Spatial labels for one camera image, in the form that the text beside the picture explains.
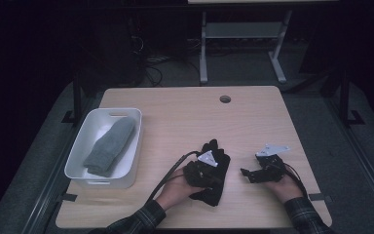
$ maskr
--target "gray towel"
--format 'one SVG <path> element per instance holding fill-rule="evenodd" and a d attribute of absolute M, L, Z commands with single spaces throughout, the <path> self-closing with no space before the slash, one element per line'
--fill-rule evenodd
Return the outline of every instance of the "gray towel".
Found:
<path fill-rule="evenodd" d="M 84 161 L 84 167 L 88 168 L 89 173 L 98 176 L 110 174 L 110 166 L 123 150 L 134 126 L 135 121 L 131 117 L 121 118 L 96 141 L 93 150 Z"/>

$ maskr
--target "plaid sleeve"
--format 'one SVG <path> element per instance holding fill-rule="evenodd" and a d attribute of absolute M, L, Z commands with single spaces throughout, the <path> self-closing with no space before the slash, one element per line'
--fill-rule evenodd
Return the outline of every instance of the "plaid sleeve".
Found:
<path fill-rule="evenodd" d="M 106 228 L 106 233 L 151 233 L 166 217 L 166 212 L 154 200 L 148 202 L 133 215 L 120 219 Z"/>
<path fill-rule="evenodd" d="M 335 232 L 323 223 L 309 199 L 294 198 L 284 207 L 294 228 L 301 234 L 334 234 Z"/>

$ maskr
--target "dark floor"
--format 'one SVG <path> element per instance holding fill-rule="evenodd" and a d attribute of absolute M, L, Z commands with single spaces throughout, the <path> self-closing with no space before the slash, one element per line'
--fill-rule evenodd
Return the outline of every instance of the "dark floor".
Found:
<path fill-rule="evenodd" d="M 287 90 L 311 76 L 299 74 L 306 43 L 287 43 L 280 62 L 288 81 L 279 84 L 267 55 L 267 46 L 250 51 L 235 50 L 223 57 L 208 58 L 206 86 L 271 85 Z M 163 75 L 159 87 L 200 86 L 198 56 L 187 61 L 170 60 L 155 65 Z M 152 87 L 159 81 L 156 69 L 147 69 L 138 87 Z M 338 94 L 325 98 L 319 93 L 324 78 L 297 94 L 283 95 L 293 124 L 304 146 L 322 193 L 331 197 L 328 209 L 332 228 L 339 233 L 374 233 L 374 187 L 357 152 L 364 152 L 374 168 L 374 113 L 365 95 L 351 85 L 350 110 L 357 110 L 365 124 L 345 128 L 334 109 Z M 83 97 L 84 113 L 97 108 L 102 92 Z M 72 84 L 65 87 L 23 160 L 0 203 L 0 234 L 87 233 L 88 230 L 59 229 L 55 225 L 59 196 L 69 180 L 63 166 L 80 125 L 61 123 L 73 109 Z M 272 233 L 294 233 L 292 229 Z"/>

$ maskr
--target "hand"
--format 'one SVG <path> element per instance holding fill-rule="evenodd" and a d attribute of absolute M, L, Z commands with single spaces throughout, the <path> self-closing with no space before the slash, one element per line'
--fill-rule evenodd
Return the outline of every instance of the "hand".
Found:
<path fill-rule="evenodd" d="M 293 198 L 303 197 L 302 191 L 289 175 L 284 175 L 279 182 L 269 181 L 263 184 L 268 187 L 283 204 Z"/>
<path fill-rule="evenodd" d="M 163 210 L 181 203 L 184 199 L 193 193 L 205 190 L 201 187 L 193 187 L 187 183 L 182 169 L 177 169 L 171 175 L 170 180 L 164 185 L 161 194 L 157 197 L 156 202 L 160 204 Z"/>

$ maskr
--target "person's left hand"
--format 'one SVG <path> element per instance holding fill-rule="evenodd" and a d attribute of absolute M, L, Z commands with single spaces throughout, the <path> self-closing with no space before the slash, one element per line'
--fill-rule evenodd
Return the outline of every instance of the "person's left hand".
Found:
<path fill-rule="evenodd" d="M 161 194 L 156 202 L 160 204 L 163 210 L 179 204 L 193 193 L 205 190 L 201 187 L 193 187 L 187 183 L 182 169 L 177 169 L 170 177 L 170 180 L 164 185 Z"/>

